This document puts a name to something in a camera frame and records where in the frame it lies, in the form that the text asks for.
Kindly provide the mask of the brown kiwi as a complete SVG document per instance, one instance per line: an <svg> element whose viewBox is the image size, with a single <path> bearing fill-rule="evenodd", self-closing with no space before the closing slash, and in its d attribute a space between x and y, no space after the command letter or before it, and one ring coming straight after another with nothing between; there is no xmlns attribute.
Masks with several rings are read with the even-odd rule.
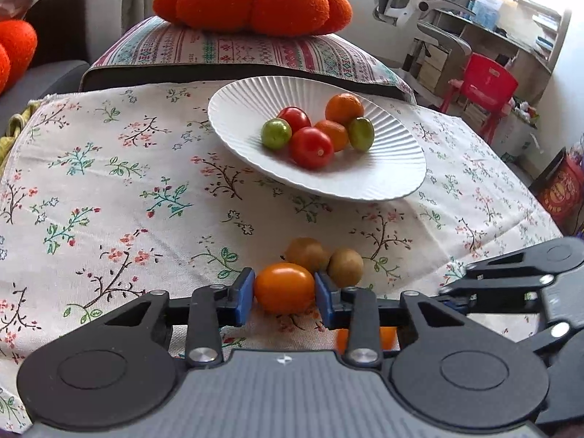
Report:
<svg viewBox="0 0 584 438"><path fill-rule="evenodd" d="M363 271L361 255L350 248L338 248L328 261L328 277L339 288L356 286L362 279Z"/></svg>
<svg viewBox="0 0 584 438"><path fill-rule="evenodd" d="M325 270L330 255L325 247L311 237L294 238L284 252L287 262L300 265L311 273Z"/></svg>

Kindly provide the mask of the orange tomato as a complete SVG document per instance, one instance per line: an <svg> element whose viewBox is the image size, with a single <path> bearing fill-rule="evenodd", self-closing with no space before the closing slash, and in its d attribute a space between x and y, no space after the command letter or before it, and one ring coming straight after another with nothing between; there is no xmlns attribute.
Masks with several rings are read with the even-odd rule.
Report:
<svg viewBox="0 0 584 438"><path fill-rule="evenodd" d="M399 347L397 330L391 326L381 326L376 333L361 329L340 329L335 338L335 350L345 354L347 346L370 346L379 344L382 351L390 351Z"/></svg>
<svg viewBox="0 0 584 438"><path fill-rule="evenodd" d="M253 293L270 314L301 314L314 303L315 279L300 265L280 262L256 275Z"/></svg>
<svg viewBox="0 0 584 438"><path fill-rule="evenodd" d="M321 120L315 124L315 128L328 136L333 145L334 152L344 150L349 144L349 133L342 124L330 120Z"/></svg>

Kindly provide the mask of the large red tomato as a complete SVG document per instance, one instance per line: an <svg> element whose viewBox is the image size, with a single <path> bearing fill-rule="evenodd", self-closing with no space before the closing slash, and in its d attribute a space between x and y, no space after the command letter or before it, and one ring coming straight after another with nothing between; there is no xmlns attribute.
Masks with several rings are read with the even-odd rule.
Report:
<svg viewBox="0 0 584 438"><path fill-rule="evenodd" d="M288 151L297 165L308 170L325 167L335 154L329 137L314 127L297 131L289 141Z"/></svg>

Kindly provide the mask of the green tomato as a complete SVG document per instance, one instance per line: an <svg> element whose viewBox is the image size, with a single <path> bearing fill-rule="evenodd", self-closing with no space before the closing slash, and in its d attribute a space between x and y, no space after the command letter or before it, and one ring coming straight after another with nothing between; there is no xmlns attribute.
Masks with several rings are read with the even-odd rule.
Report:
<svg viewBox="0 0 584 438"><path fill-rule="evenodd" d="M347 133L352 148L357 151L367 152L373 145L374 127L366 117L353 119L347 126Z"/></svg>
<svg viewBox="0 0 584 438"><path fill-rule="evenodd" d="M274 118L266 121L260 133L261 143L270 150L280 150L292 138L292 128L285 120Z"/></svg>

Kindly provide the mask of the red orange box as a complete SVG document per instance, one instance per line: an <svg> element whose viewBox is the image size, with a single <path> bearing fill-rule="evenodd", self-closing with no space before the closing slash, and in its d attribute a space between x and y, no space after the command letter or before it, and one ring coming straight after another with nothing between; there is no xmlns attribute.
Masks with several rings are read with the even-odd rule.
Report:
<svg viewBox="0 0 584 438"><path fill-rule="evenodd" d="M530 185L531 193L564 235L583 236L582 160L561 148Z"/></svg>

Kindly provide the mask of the white ribbed plate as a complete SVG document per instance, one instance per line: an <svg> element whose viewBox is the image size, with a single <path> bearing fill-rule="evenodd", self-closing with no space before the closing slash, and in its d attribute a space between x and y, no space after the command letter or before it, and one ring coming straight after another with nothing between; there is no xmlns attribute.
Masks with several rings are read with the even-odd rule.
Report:
<svg viewBox="0 0 584 438"><path fill-rule="evenodd" d="M221 142L261 173L313 194L355 202L401 199L426 176L423 148L385 109L359 97L363 116L334 127L325 108L342 89L316 80L260 76L210 99Z"/></svg>

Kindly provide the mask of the floral tablecloth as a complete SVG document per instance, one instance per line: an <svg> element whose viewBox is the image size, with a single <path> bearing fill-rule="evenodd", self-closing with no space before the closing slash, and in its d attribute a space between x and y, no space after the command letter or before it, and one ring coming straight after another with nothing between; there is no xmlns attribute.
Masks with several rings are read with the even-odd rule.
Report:
<svg viewBox="0 0 584 438"><path fill-rule="evenodd" d="M424 149L417 192L352 204L244 165L207 117L215 82L49 96L1 174L1 429L29 418L16 391L47 342L154 289L172 297L279 261L291 240L349 247L380 297L434 294L476 259L559 236L529 189L464 121L377 104Z"/></svg>

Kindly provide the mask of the red plastic child chair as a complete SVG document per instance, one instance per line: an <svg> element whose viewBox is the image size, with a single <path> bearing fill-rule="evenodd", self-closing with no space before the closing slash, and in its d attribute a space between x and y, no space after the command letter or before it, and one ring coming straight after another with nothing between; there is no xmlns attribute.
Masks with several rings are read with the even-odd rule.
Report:
<svg viewBox="0 0 584 438"><path fill-rule="evenodd" d="M488 143L493 141L500 120L510 113L510 100L519 82L505 67L479 53L473 53L463 72L462 79L448 81L448 91L439 111L446 113L455 95L488 112L479 135Z"/></svg>

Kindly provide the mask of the wooden desk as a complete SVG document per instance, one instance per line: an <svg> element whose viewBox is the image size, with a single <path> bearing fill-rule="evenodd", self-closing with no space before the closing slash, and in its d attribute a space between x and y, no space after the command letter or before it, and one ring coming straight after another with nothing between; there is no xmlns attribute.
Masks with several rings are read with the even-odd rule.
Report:
<svg viewBox="0 0 584 438"><path fill-rule="evenodd" d="M459 12L435 10L429 22L505 65L518 81L515 96L537 104L559 60L572 11L557 13L529 0L502 0L493 30Z"/></svg>

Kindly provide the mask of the striped patterned pillow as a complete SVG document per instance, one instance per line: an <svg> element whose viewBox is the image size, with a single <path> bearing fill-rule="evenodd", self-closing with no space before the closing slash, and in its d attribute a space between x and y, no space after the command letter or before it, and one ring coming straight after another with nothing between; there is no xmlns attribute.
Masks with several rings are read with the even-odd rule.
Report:
<svg viewBox="0 0 584 438"><path fill-rule="evenodd" d="M298 39L215 35L150 17L133 26L83 75L95 91L150 83L230 81L282 75L416 103L410 86L371 54L337 35Z"/></svg>

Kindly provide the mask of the yellow green cloth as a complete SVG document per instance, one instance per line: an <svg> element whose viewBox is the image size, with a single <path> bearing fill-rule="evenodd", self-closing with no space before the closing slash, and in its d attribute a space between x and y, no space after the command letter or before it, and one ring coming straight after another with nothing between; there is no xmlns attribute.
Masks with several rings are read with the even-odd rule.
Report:
<svg viewBox="0 0 584 438"><path fill-rule="evenodd" d="M10 152L21 132L29 123L30 118L39 109L40 100L29 101L26 109L21 114L13 115L8 121L6 132L0 138L0 174L4 173Z"/></svg>

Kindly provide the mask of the orange pumpkin cushion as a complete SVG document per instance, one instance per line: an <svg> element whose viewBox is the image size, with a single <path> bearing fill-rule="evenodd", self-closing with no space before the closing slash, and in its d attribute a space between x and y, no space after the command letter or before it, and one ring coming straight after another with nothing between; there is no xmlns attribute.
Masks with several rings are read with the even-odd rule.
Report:
<svg viewBox="0 0 584 438"><path fill-rule="evenodd" d="M297 38L344 29L352 6L349 0L153 0L153 13L198 31Z"/></svg>

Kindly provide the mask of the grey sofa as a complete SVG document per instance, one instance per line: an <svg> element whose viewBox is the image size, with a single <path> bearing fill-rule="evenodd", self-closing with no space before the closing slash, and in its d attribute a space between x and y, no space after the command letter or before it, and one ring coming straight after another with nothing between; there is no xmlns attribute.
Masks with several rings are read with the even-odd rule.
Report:
<svg viewBox="0 0 584 438"><path fill-rule="evenodd" d="M24 76L1 95L1 131L30 100L79 89L85 71L122 35L122 0L39 0L25 20L38 46Z"/></svg>

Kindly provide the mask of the orange cushion on sofa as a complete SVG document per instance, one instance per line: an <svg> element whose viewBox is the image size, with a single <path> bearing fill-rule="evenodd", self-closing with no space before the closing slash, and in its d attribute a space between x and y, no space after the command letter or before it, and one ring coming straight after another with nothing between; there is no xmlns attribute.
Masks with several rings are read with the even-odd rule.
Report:
<svg viewBox="0 0 584 438"><path fill-rule="evenodd" d="M10 89L26 72L37 48L35 29L23 20L2 21L1 92Z"/></svg>

